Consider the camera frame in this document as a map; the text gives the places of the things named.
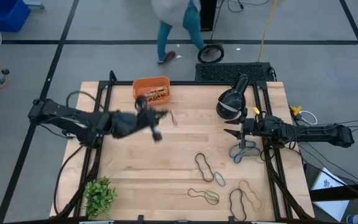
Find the wooden table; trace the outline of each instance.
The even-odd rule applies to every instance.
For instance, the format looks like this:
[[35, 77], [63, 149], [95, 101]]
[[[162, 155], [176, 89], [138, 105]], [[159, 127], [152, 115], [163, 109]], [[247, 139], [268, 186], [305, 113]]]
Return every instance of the wooden table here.
[[[98, 82], [84, 82], [81, 90], [96, 96]], [[172, 86], [169, 103], [156, 108], [173, 110], [178, 121], [174, 127], [171, 118], [161, 121], [159, 130], [163, 140], [153, 142], [150, 129], [145, 129], [125, 139], [104, 137], [103, 152], [99, 167], [99, 178], [109, 177], [112, 187], [117, 189], [118, 198], [112, 205], [108, 218], [112, 220], [136, 220], [144, 215], [145, 220], [204, 220], [226, 221], [231, 215], [229, 193], [237, 188], [241, 179], [264, 201], [264, 209], [257, 213], [244, 197], [247, 220], [274, 220], [271, 194], [266, 166], [259, 156], [244, 157], [240, 164], [233, 163], [229, 149], [236, 144], [233, 136], [224, 128], [239, 129], [239, 126], [224, 124], [215, 110], [217, 98], [228, 86]], [[291, 123], [283, 83], [268, 83], [272, 111], [287, 123]], [[253, 118], [255, 100], [252, 87], [245, 93], [249, 117]], [[94, 102], [80, 95], [77, 108], [92, 111]], [[135, 111], [131, 86], [114, 86], [110, 110]], [[261, 138], [247, 136], [262, 148]], [[78, 148], [76, 140], [69, 141], [64, 161]], [[205, 182], [195, 163], [195, 156], [202, 152], [213, 172], [220, 172], [227, 185], [220, 187], [215, 181]], [[289, 191], [311, 216], [314, 216], [306, 185], [300, 156], [282, 149], [282, 162]], [[66, 166], [58, 188], [58, 209], [71, 199], [78, 188], [85, 150], [76, 155]], [[220, 202], [213, 206], [205, 199], [191, 198], [189, 188], [213, 190], [220, 195]], [[281, 214], [284, 206], [281, 192], [277, 189]], [[239, 192], [234, 193], [234, 213], [243, 217], [239, 204]]]

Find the blue bin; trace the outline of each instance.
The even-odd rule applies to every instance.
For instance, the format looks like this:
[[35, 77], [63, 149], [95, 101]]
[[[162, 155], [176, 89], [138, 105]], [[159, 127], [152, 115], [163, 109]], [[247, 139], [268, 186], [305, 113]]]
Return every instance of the blue bin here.
[[23, 0], [0, 0], [0, 30], [19, 32], [29, 14]]

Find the gray floor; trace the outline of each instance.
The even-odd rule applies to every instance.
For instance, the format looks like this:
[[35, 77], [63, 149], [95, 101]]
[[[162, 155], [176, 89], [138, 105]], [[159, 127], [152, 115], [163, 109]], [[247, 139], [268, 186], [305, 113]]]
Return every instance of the gray floor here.
[[[33, 9], [23, 29], [3, 33], [9, 40], [59, 40], [73, 0], [43, 0], [46, 10]], [[347, 0], [358, 26], [358, 1]], [[214, 39], [260, 40], [273, 1], [231, 13], [223, 6]], [[158, 20], [150, 1], [80, 0], [68, 40], [155, 40]], [[211, 33], [204, 33], [209, 39]], [[174, 29], [170, 39], [188, 39]], [[337, 0], [281, 0], [268, 40], [356, 40]], [[0, 90], [0, 204], [29, 127], [27, 113], [39, 97], [56, 45], [0, 47], [0, 59], [11, 70], [9, 85]], [[197, 50], [193, 45], [169, 45], [177, 58], [156, 66], [155, 45], [65, 45], [48, 97], [63, 103], [83, 81], [105, 80], [114, 70], [119, 80], [166, 75], [194, 80]], [[254, 62], [258, 45], [224, 45], [223, 62]], [[358, 119], [358, 45], [266, 45], [262, 61], [276, 69], [288, 101], [312, 111], [320, 123]], [[314, 144], [330, 161], [358, 177], [358, 132], [349, 149]], [[47, 218], [65, 141], [37, 128], [9, 207], [6, 222]], [[312, 164], [318, 162], [305, 156]], [[323, 161], [330, 170], [345, 173]], [[349, 206], [348, 213], [357, 212]]]

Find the orange bin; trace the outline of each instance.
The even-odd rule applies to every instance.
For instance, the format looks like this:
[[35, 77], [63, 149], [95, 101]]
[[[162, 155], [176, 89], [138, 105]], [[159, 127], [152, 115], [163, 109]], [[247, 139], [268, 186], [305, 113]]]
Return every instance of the orange bin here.
[[170, 86], [169, 78], [165, 76], [161, 76], [161, 77], [137, 79], [132, 84], [132, 87], [134, 89], [134, 99], [136, 100], [136, 98], [139, 95], [143, 95], [150, 90], [153, 90], [158, 87], [164, 87], [164, 86], [168, 87], [168, 94], [166, 96], [158, 98], [157, 100], [149, 101], [148, 104], [150, 105], [158, 105], [168, 102], [169, 97], [171, 95], [171, 86]]

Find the white paper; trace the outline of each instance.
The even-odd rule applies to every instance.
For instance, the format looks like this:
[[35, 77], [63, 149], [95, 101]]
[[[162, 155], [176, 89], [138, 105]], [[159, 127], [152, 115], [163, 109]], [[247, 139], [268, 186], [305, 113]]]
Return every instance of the white paper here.
[[[339, 182], [345, 184], [334, 174], [330, 173], [330, 171], [328, 171], [327, 168], [324, 168], [323, 171], [335, 177], [335, 179], [338, 180]], [[318, 189], [326, 189], [329, 187], [341, 187], [341, 186], [342, 185], [336, 182], [334, 179], [330, 178], [325, 173], [320, 172], [316, 182], [314, 183], [314, 186], [311, 189], [318, 190]], [[342, 201], [334, 201], [334, 202], [314, 202], [314, 204], [317, 205], [319, 208], [323, 209], [327, 214], [329, 214], [330, 216], [332, 216], [333, 218], [335, 218], [337, 221], [340, 222], [345, 213], [347, 205], [349, 204], [349, 201], [342, 200]]]

